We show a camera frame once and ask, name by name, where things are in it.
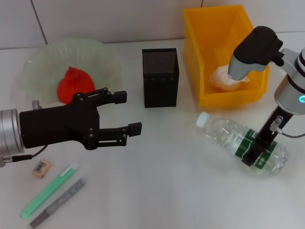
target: eraser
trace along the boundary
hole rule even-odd
[[[32,174],[36,177],[43,178],[49,169],[51,168],[51,163],[47,160],[40,160],[37,166],[32,171]]]

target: yellow storage box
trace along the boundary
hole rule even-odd
[[[219,66],[229,64],[234,49],[253,30],[242,5],[184,9],[186,21],[184,55],[199,106],[235,107],[262,98],[268,87],[269,67],[251,72],[250,82],[234,92],[209,84]]]

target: white table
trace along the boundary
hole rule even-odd
[[[294,39],[280,34],[287,47],[302,47],[304,33]],[[126,147],[86,151],[77,142],[49,146],[33,160],[0,169],[0,222],[3,229],[26,228],[32,219],[81,177],[87,185],[40,228],[103,229],[298,229],[305,220],[304,139],[282,136],[291,157],[278,177],[257,176],[238,158],[224,152],[197,131],[199,110],[193,101],[183,58],[183,40],[109,44],[122,60],[125,104],[99,108],[101,127],[142,122],[142,134]],[[145,109],[142,89],[142,49],[177,48],[180,80],[177,107]],[[0,51],[0,108],[30,110],[18,91],[22,65],[36,49]],[[213,112],[259,130],[276,107],[273,92],[283,77],[272,66],[269,91],[243,109]],[[287,133],[305,131],[304,117],[295,116]],[[28,149],[34,153],[38,149]],[[41,159],[52,162],[44,179],[31,171]],[[30,219],[21,210],[70,162],[79,164],[70,180]]]

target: marker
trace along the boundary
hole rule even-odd
[[[75,193],[77,193],[85,182],[79,179],[74,185],[72,185],[67,191],[65,191],[60,197],[58,197],[53,203],[51,203],[40,215],[38,215],[31,223],[30,226],[34,229],[41,224],[46,218],[59,209],[64,203],[66,203]]]
[[[40,207],[77,169],[76,163],[69,164],[49,185],[22,211],[21,217],[27,219]]]

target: red object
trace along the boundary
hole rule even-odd
[[[69,67],[64,78],[57,86],[59,101],[68,104],[77,92],[88,93],[95,90],[91,77],[83,70]]]

